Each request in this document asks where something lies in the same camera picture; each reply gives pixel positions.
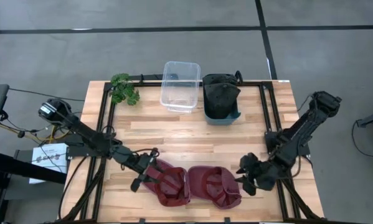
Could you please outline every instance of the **black line on floor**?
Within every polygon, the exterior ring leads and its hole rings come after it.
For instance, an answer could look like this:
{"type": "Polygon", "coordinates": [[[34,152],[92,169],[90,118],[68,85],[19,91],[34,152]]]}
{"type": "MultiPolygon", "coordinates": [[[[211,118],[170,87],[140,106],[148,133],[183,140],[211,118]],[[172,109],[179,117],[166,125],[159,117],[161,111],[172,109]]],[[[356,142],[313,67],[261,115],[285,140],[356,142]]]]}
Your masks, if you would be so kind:
{"type": "Polygon", "coordinates": [[[267,30],[371,30],[373,25],[353,26],[268,26],[267,30]]]}
{"type": "Polygon", "coordinates": [[[267,26],[265,25],[265,18],[263,16],[261,1],[255,0],[255,5],[257,7],[258,19],[260,20],[263,46],[265,48],[265,55],[267,56],[267,60],[268,60],[270,78],[272,80],[277,80],[278,75],[276,74],[275,63],[273,61],[273,55],[272,55],[271,45],[269,43],[269,36],[267,32],[267,26]]]}
{"type": "Polygon", "coordinates": [[[96,29],[0,30],[0,34],[96,34],[124,32],[248,31],[260,29],[261,27],[259,26],[133,27],[96,29]]]}

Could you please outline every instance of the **clear plastic container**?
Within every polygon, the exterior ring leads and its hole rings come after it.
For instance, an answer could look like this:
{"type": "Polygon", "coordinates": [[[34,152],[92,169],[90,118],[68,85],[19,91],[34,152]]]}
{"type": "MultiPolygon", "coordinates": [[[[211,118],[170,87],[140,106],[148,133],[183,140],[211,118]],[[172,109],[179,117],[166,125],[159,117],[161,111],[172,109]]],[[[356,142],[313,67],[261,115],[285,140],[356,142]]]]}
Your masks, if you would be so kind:
{"type": "Polygon", "coordinates": [[[170,111],[191,113],[197,105],[200,65],[167,62],[164,66],[160,103],[170,111]]]}

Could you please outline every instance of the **concrete floor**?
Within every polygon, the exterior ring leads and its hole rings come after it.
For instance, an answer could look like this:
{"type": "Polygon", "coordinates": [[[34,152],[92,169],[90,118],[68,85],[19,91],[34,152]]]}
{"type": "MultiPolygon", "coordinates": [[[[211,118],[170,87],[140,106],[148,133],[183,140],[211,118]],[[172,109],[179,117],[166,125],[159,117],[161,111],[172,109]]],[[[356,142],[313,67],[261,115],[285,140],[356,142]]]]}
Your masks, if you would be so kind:
{"type": "MultiPolygon", "coordinates": [[[[265,0],[268,26],[373,25],[373,0],[265,0]]],[[[254,1],[210,0],[0,0],[0,29],[68,29],[158,26],[257,26],[254,1]]],[[[373,113],[373,30],[271,31],[278,78],[291,80],[296,102],[326,90],[340,96],[339,114],[310,142],[324,214],[330,220],[373,223],[373,158],[351,141],[356,119],[373,113]]],[[[260,31],[126,34],[0,35],[0,83],[13,88],[84,98],[90,80],[114,73],[162,73],[165,62],[197,62],[202,74],[269,78],[260,31]]],[[[43,96],[9,92],[5,110],[25,128],[43,96]]],[[[71,102],[74,111],[82,103],[71,102]]],[[[357,129],[358,145],[373,154],[373,127],[357,129]]],[[[0,153],[35,143],[0,129],[0,153]]],[[[11,203],[7,219],[42,223],[57,216],[55,198],[11,203]]]]}

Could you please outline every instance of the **wooden table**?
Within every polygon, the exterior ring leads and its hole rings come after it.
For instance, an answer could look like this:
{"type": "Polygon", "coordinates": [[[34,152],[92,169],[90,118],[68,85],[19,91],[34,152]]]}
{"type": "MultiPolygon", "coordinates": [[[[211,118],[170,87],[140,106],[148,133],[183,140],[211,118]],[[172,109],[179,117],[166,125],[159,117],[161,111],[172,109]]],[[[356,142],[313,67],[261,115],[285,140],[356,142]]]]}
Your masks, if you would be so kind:
{"type": "MultiPolygon", "coordinates": [[[[88,87],[82,113],[82,122],[95,129],[105,82],[93,81],[88,87]]],[[[276,102],[282,128],[290,127],[298,113],[289,82],[273,81],[276,102]]],[[[177,114],[160,105],[160,87],[139,87],[141,100],[136,106],[121,103],[115,108],[113,127],[117,138],[132,150],[157,147],[160,159],[174,166],[188,170],[191,166],[207,165],[228,168],[234,175],[240,158],[252,152],[259,159],[267,158],[264,142],[266,130],[260,93],[257,87],[241,86],[238,108],[242,112],[231,126],[210,126],[205,122],[202,88],[199,102],[191,114],[177,114]]],[[[268,93],[267,101],[272,127],[275,127],[268,93]]],[[[104,124],[106,124],[109,100],[106,106],[104,124]]],[[[71,161],[68,178],[81,158],[71,161]]],[[[65,215],[74,206],[83,193],[89,166],[88,158],[77,171],[65,196],[62,214],[65,215]]],[[[136,173],[126,169],[121,171],[114,160],[106,165],[99,222],[138,222],[145,218],[147,222],[222,222],[230,217],[233,222],[281,221],[281,211],[276,187],[270,191],[258,190],[256,196],[246,194],[240,186],[242,203],[230,210],[219,210],[212,202],[193,198],[181,207],[164,207],[155,195],[143,186],[134,193],[130,185],[136,173]]],[[[323,216],[313,171],[309,163],[302,160],[301,173],[294,178],[297,192],[314,213],[323,216]]],[[[90,197],[87,217],[92,215],[95,193],[90,197]]],[[[289,216],[293,216],[290,196],[285,189],[289,216]]]]}

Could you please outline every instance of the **green plant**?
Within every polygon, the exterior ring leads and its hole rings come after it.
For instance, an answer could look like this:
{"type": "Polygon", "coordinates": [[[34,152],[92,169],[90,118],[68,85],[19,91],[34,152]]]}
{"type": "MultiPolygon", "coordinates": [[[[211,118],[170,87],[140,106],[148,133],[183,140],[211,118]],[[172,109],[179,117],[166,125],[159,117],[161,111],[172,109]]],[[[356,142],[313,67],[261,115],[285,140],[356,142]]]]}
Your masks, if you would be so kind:
{"type": "Polygon", "coordinates": [[[114,89],[111,92],[111,102],[121,103],[126,99],[128,105],[135,105],[139,101],[139,91],[135,90],[134,85],[130,82],[130,75],[120,73],[113,75],[111,84],[114,89]]]}

